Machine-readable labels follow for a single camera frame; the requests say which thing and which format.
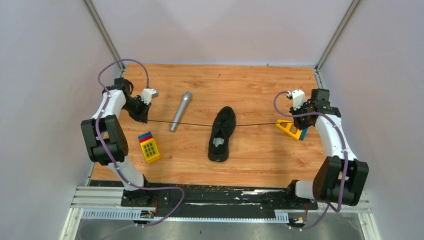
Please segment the colourful toy block stack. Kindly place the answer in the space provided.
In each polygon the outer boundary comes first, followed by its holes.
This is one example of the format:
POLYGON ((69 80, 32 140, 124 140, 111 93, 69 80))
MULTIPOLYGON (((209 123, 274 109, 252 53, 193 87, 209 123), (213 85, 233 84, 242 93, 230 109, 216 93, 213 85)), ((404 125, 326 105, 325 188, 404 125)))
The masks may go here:
POLYGON ((138 140, 143 156, 147 163, 150 164, 161 158, 156 141, 150 131, 139 135, 138 140))

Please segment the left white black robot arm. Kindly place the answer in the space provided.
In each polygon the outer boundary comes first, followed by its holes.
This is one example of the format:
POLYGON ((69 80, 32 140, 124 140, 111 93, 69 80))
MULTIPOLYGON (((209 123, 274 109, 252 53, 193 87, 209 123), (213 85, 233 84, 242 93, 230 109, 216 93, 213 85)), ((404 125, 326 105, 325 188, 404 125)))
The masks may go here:
POLYGON ((136 170, 129 157, 129 145, 119 123, 119 115, 125 110, 139 123, 148 122, 151 101, 159 92, 149 86, 140 95, 132 96, 133 84, 119 77, 114 84, 104 87, 102 102, 96 113, 80 124, 90 160, 112 170, 124 185, 123 199, 149 206, 153 193, 147 189, 146 177, 136 170))

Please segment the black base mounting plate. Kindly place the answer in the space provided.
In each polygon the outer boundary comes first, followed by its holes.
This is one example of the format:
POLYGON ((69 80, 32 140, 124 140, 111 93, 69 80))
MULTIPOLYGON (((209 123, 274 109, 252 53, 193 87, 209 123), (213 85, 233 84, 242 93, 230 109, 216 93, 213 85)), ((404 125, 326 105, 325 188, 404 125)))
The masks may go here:
POLYGON ((94 180, 89 186, 89 208, 127 213, 135 220, 156 220, 169 214, 169 221, 285 223, 289 221, 287 214, 318 209, 316 203, 292 198, 280 187, 151 182, 147 201, 129 201, 123 198, 121 182, 94 180))

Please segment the aluminium frame rail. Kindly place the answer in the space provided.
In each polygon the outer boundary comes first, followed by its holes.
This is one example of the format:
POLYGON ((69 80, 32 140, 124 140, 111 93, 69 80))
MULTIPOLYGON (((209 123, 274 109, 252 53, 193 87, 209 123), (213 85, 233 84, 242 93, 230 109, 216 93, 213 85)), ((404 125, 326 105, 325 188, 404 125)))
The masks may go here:
POLYGON ((324 203, 289 199, 284 188, 180 185, 177 191, 154 191, 150 203, 139 205, 124 196, 122 187, 79 186, 61 238, 76 236, 81 219, 273 223, 304 230, 310 213, 330 212, 324 203))

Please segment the silver microphone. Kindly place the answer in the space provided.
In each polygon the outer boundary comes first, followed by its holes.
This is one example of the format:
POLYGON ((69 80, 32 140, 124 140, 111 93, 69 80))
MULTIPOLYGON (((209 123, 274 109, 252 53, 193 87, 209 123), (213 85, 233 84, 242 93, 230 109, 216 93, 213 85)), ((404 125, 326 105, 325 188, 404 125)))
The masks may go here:
POLYGON ((182 95, 180 104, 179 104, 179 106, 177 108, 177 111, 176 111, 174 117, 173 117, 173 120, 171 121, 171 125, 170 125, 170 128, 169 128, 169 130, 171 132, 174 133, 177 130, 177 128, 179 126, 179 122, 181 121, 181 119, 182 119, 182 117, 183 117, 183 115, 184 115, 184 113, 185 113, 185 111, 186 111, 189 103, 191 102, 192 97, 193 97, 193 95, 189 91, 186 91, 182 95))

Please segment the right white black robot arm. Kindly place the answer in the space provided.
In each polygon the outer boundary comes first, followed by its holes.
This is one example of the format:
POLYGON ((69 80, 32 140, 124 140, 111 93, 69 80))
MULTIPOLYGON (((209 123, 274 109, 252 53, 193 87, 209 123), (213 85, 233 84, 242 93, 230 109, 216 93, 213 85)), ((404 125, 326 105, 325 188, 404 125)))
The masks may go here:
POLYGON ((361 198, 369 166, 351 150, 342 128, 341 112, 330 103, 328 89, 312 89, 310 98, 300 89, 287 93, 293 101, 289 112, 299 130, 315 127, 326 158, 311 181, 292 180, 286 204, 298 209, 306 199, 356 206, 361 198))

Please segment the black sneaker shoe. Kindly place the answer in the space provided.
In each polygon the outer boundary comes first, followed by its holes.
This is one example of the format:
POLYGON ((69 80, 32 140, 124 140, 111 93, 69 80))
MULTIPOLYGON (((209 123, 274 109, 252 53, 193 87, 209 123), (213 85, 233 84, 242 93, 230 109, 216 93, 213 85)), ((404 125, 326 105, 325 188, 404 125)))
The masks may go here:
POLYGON ((223 107, 217 114, 208 142, 208 159, 225 162, 229 157, 229 140, 236 127, 236 114, 230 106, 223 107))

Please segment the black shoelace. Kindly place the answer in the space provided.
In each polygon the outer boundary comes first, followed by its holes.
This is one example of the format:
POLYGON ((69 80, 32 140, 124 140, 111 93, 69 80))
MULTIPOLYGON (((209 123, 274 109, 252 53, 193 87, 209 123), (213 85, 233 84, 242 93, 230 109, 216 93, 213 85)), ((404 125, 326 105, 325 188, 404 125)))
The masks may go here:
MULTIPOLYGON (((155 123, 167 123, 171 125, 188 125, 188 126, 199 126, 199 127, 213 127, 211 124, 199 124, 199 123, 188 123, 188 122, 174 122, 174 121, 165 121, 165 120, 148 120, 148 122, 155 123)), ((264 126, 264 125, 281 125, 281 124, 291 124, 293 121, 288 122, 268 122, 268 123, 252 123, 252 124, 236 124, 236 127, 249 127, 249 126, 264 126)))

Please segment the yellow triangular toy piece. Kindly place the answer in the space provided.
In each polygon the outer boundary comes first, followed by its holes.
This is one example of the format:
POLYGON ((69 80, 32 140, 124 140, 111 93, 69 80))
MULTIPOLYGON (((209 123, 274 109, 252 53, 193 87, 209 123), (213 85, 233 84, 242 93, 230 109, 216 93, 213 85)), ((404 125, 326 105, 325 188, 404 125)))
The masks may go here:
POLYGON ((286 133, 297 141, 303 141, 308 131, 308 128, 296 128, 292 121, 285 119, 278 119, 275 125, 279 130, 283 131, 284 133, 286 133))

